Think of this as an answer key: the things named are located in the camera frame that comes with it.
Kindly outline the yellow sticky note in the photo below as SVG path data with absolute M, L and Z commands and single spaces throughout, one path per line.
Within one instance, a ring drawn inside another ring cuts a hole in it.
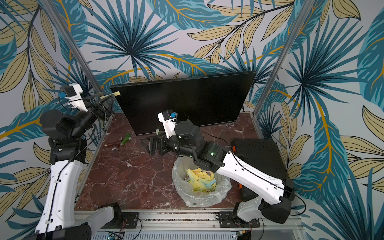
M 109 95 L 101 96 L 100 99 L 104 99 L 104 98 L 111 97 L 111 96 L 117 97 L 120 95 L 121 95 L 121 93 L 119 91 L 117 91 L 117 92 L 114 92 L 114 93 L 109 94 Z

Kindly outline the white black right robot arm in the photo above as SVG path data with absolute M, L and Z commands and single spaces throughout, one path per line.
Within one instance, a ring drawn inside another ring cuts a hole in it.
M 163 125 L 164 131 L 140 140 L 151 156 L 155 153 L 163 156 L 174 152 L 190 157 L 201 169 L 233 179 L 258 194 L 260 202 L 250 200 L 236 204 L 232 213 L 233 220 L 250 222 L 263 216 L 274 223 L 286 222 L 295 198 L 291 180 L 274 178 L 247 164 L 219 144 L 205 141 L 200 128 L 189 120 L 178 123 L 167 120 Z

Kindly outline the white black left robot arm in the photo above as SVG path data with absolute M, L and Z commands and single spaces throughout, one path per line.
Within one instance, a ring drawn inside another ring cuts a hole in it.
M 75 116 L 49 110 L 40 118 L 51 146 L 51 180 L 41 219 L 30 240 L 89 240 L 105 225 L 117 227 L 122 213 L 117 203 L 105 205 L 81 223 L 75 223 L 74 208 L 80 173 L 85 165 L 87 141 L 82 138 L 93 123 L 109 118 L 114 95 L 96 104 L 87 101 L 87 111 Z

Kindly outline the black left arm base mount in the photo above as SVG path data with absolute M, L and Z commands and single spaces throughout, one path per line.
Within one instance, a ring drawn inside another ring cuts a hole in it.
M 139 212 L 122 212 L 118 203 L 102 205 L 98 209 L 104 207 L 113 207 L 114 218 L 102 226 L 102 229 L 135 229 L 137 227 Z

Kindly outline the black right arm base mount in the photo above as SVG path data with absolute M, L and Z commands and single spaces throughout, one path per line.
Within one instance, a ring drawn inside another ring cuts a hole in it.
M 239 209 L 239 205 L 241 202 L 237 202 L 234 209 L 232 211 L 219 212 L 216 215 L 216 220 L 219 221 L 220 228 L 259 228 L 260 221 L 259 219 L 253 219 L 250 222 L 246 222 L 237 214 L 237 210 Z

